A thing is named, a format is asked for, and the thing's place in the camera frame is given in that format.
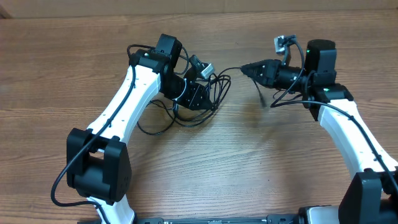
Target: wooden tabletop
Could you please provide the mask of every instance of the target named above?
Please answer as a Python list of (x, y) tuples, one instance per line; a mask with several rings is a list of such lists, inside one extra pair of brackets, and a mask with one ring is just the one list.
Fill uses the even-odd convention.
[[(398, 158), (398, 11), (267, 12), (0, 21), (0, 223), (76, 223), (91, 206), (60, 208), (50, 188), (65, 165), (66, 138), (108, 105), (128, 65), (129, 44), (176, 36), (218, 72), (267, 58), (273, 38), (297, 34), (336, 42), (337, 82), (366, 124)], [(293, 49), (292, 65), (299, 65)], [(161, 136), (135, 129), (127, 193), (140, 217), (254, 217), (338, 205), (350, 183), (342, 156), (301, 105), (261, 108), (253, 82), (231, 71), (216, 116)], [(261, 88), (268, 104), (274, 90)], [(163, 128), (148, 107), (141, 123)], [(63, 179), (62, 202), (82, 200)]]

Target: wooden table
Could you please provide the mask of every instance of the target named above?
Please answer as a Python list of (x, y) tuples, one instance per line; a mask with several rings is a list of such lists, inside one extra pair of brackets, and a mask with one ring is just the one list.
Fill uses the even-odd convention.
[[(127, 69), (129, 44), (174, 35), (217, 71), (278, 58), (273, 38), (336, 42), (337, 81), (398, 158), (398, 11), (267, 12), (0, 21), (0, 223), (76, 223), (91, 206), (60, 208), (50, 188), (65, 165), (67, 134), (108, 105)], [(294, 49), (293, 65), (299, 65)], [(229, 72), (219, 112), (197, 128), (161, 136), (136, 129), (127, 193), (140, 217), (253, 217), (338, 205), (350, 183), (329, 135), (302, 106), (262, 109), (253, 82)], [(274, 90), (261, 88), (271, 103)], [(149, 107), (141, 123), (166, 125)], [(63, 202), (82, 200), (64, 179)]]

